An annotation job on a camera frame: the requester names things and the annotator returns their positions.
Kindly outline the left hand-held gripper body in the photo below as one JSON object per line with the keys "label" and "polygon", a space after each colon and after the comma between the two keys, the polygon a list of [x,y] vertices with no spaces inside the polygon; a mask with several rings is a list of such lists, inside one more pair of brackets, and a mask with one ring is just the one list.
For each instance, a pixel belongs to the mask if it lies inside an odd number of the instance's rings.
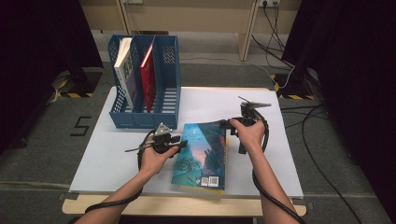
{"label": "left hand-held gripper body", "polygon": [[154,132],[154,149],[157,153],[164,153],[170,148],[172,129],[161,123]]}

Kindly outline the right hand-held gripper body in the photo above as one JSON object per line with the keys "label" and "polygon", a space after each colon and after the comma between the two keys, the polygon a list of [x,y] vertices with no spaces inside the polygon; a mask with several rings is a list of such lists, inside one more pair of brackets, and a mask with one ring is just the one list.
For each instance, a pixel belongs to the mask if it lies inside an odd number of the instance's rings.
{"label": "right hand-held gripper body", "polygon": [[241,116],[236,117],[235,118],[236,120],[238,120],[240,123],[242,123],[245,126],[252,126],[258,120],[261,120],[265,126],[268,125],[267,120],[258,111],[258,108],[268,107],[270,106],[270,104],[251,102],[243,97],[240,97],[240,99],[242,100],[240,104]]}

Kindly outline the blue plastic file rack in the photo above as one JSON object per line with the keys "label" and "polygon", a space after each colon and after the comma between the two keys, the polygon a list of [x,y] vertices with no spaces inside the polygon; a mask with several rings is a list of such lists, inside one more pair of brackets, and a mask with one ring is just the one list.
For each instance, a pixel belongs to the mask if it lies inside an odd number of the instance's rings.
{"label": "blue plastic file rack", "polygon": [[[153,107],[148,112],[140,65],[150,45],[153,45],[156,95]],[[133,100],[134,106],[130,109],[116,71],[113,71],[117,93],[109,115],[115,126],[117,128],[154,129],[162,122],[176,129],[181,94],[177,37],[174,35],[132,35],[130,51],[137,95]]]}

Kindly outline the teal illustrated book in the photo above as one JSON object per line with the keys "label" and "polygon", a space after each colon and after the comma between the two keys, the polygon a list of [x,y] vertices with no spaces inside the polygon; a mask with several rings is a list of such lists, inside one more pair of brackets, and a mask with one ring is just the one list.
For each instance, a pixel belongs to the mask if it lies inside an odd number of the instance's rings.
{"label": "teal illustrated book", "polygon": [[222,194],[227,161],[225,120],[186,123],[171,183],[183,188]]}

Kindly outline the red book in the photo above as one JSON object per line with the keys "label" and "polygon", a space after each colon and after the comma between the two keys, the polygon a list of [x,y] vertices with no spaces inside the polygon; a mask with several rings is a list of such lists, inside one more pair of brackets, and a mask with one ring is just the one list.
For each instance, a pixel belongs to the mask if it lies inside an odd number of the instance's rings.
{"label": "red book", "polygon": [[148,46],[148,49],[140,65],[140,73],[142,78],[142,87],[146,110],[148,113],[152,111],[155,96],[156,96],[156,81],[153,61],[153,44]]}

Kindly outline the white book with picture grid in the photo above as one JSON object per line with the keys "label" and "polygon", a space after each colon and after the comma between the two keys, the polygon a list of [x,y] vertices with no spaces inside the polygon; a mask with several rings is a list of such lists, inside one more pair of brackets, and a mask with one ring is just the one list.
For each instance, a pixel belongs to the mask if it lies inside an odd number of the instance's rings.
{"label": "white book with picture grid", "polygon": [[120,41],[119,52],[117,60],[114,64],[114,69],[118,77],[119,83],[122,87],[125,99],[130,110],[134,109],[136,98],[136,83],[134,79],[134,65],[131,54],[131,37],[124,37]]}

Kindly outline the person's right hand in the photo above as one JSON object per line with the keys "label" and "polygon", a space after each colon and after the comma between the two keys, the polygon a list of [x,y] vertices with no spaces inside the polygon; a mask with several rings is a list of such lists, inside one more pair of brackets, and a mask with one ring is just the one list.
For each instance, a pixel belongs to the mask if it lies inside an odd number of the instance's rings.
{"label": "person's right hand", "polygon": [[261,120],[252,126],[245,126],[238,120],[231,119],[231,124],[235,127],[240,143],[245,147],[249,156],[262,153],[265,128]]}

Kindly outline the person's left hand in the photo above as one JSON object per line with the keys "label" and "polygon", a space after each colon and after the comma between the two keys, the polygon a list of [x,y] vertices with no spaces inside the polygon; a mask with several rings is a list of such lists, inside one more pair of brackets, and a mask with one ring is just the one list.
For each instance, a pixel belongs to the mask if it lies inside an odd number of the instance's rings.
{"label": "person's left hand", "polygon": [[171,147],[163,154],[155,151],[153,147],[148,147],[142,155],[142,163],[139,174],[146,179],[152,178],[163,168],[166,161],[177,154],[179,147]]}

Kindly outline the black stand base hazard tape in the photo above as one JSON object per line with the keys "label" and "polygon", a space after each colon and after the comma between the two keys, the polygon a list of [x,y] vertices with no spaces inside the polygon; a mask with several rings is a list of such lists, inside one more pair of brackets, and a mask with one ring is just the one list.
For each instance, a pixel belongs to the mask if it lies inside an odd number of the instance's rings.
{"label": "black stand base hazard tape", "polygon": [[102,68],[83,68],[80,74],[64,71],[59,75],[61,84],[57,89],[59,97],[84,98],[92,97],[103,74]]}
{"label": "black stand base hazard tape", "polygon": [[304,76],[295,76],[293,70],[287,73],[274,73],[270,76],[276,96],[280,99],[314,100],[315,96]]}

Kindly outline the black curtain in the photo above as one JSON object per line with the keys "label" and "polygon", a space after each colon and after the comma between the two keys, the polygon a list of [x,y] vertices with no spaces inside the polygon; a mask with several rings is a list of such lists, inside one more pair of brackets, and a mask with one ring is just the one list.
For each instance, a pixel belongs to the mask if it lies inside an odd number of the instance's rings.
{"label": "black curtain", "polygon": [[60,73],[101,65],[79,0],[0,0],[0,154],[28,133]]}
{"label": "black curtain", "polygon": [[346,145],[396,224],[396,0],[302,0],[283,55],[318,81]]}

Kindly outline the light wooden desk frame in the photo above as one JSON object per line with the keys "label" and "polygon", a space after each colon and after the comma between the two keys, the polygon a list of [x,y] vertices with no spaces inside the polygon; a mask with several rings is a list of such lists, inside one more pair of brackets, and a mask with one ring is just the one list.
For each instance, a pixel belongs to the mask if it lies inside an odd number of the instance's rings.
{"label": "light wooden desk frame", "polygon": [[248,58],[251,36],[270,34],[276,25],[287,35],[302,0],[259,7],[258,0],[78,0],[93,30],[231,33],[239,59]]}

